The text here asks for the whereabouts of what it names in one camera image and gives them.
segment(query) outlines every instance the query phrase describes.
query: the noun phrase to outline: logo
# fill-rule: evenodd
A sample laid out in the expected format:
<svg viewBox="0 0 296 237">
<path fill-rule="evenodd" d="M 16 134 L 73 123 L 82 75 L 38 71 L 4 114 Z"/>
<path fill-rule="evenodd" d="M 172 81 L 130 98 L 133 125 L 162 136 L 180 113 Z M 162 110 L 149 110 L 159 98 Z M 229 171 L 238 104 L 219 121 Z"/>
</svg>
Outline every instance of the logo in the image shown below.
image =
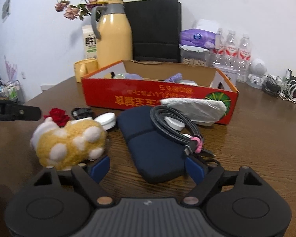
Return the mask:
<svg viewBox="0 0 296 237">
<path fill-rule="evenodd" d="M 194 39 L 202 39 L 202 35 L 201 34 L 194 34 L 193 38 Z"/>
<path fill-rule="evenodd" d="M 147 205 L 147 206 L 149 206 L 149 205 L 152 204 L 152 201 L 151 201 L 151 200 L 146 200 L 146 201 L 144 202 L 144 204 Z"/>
</svg>

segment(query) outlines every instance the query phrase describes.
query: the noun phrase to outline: red cardboard box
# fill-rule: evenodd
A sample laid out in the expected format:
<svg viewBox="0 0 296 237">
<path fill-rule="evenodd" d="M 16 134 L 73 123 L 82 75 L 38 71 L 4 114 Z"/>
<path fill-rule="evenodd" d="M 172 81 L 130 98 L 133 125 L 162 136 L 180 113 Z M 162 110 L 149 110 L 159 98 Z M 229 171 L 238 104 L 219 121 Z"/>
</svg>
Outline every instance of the red cardboard box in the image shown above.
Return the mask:
<svg viewBox="0 0 296 237">
<path fill-rule="evenodd" d="M 138 74 L 145 80 L 108 79 L 111 72 Z M 198 86 L 160 82 L 178 72 Z M 219 69 L 169 62 L 118 61 L 86 75 L 82 86 L 88 106 L 110 109 L 155 106 L 163 98 L 221 100 L 227 111 L 220 124 L 229 123 L 238 97 L 236 87 Z"/>
</svg>

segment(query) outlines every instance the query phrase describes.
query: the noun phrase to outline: plastic bottle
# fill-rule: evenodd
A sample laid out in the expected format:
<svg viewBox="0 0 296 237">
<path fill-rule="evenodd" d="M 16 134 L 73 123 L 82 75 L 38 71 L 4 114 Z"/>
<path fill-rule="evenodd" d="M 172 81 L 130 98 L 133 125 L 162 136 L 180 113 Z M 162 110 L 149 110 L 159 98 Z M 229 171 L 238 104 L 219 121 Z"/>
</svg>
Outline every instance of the plastic bottle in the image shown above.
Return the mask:
<svg viewBox="0 0 296 237">
<path fill-rule="evenodd" d="M 224 64 L 228 67 L 236 66 L 238 47 L 236 43 L 236 31 L 228 30 L 228 36 L 225 42 Z"/>
<path fill-rule="evenodd" d="M 246 81 L 246 69 L 251 58 L 251 43 L 249 35 L 243 34 L 239 44 L 238 54 L 238 81 Z"/>
<path fill-rule="evenodd" d="M 223 29 L 219 28 L 215 39 L 215 49 L 213 49 L 213 64 L 221 64 L 225 52 L 225 41 L 223 38 Z"/>
</svg>

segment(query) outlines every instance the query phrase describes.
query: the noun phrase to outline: white wall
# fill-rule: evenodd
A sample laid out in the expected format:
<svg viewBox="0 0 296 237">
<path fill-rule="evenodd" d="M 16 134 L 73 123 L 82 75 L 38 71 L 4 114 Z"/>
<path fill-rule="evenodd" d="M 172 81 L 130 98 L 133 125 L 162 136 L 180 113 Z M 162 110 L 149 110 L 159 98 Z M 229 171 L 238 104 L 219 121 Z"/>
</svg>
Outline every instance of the white wall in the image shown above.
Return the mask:
<svg viewBox="0 0 296 237">
<path fill-rule="evenodd" d="M 0 74 L 4 80 L 4 55 L 19 68 L 27 99 L 73 76 L 73 62 L 83 59 L 80 20 L 70 21 L 53 6 L 56 0 L 12 0 L 11 15 L 1 20 L 5 0 L 0 0 Z M 296 0 L 180 0 L 182 28 L 199 19 L 217 20 L 221 27 L 250 34 L 253 57 L 266 62 L 268 72 L 283 76 L 287 68 L 296 75 Z M 21 71 L 26 79 L 21 78 Z"/>
</svg>

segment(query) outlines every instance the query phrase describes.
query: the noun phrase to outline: wooden table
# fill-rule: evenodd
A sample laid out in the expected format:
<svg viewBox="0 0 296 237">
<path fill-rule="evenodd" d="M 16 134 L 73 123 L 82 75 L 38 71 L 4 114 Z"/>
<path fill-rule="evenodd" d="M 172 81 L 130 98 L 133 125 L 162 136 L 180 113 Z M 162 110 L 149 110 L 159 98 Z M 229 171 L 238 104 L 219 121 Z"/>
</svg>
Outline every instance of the wooden table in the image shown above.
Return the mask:
<svg viewBox="0 0 296 237">
<path fill-rule="evenodd" d="M 296 105 L 239 84 L 237 106 L 229 125 L 201 127 L 204 147 L 212 150 L 226 170 L 248 165 L 258 172 L 291 206 L 293 218 L 286 237 L 296 237 Z M 51 108 L 70 114 L 85 107 L 81 84 L 70 78 L 27 103 L 43 114 Z M 97 115 L 108 111 L 94 108 Z M 9 236 L 2 221 L 7 202 L 27 180 L 41 170 L 29 141 L 42 122 L 0 122 L 0 237 Z M 194 187 L 188 176 L 163 184 L 148 184 L 138 175 L 119 130 L 109 133 L 111 169 L 101 186 L 114 197 L 181 199 Z"/>
</svg>

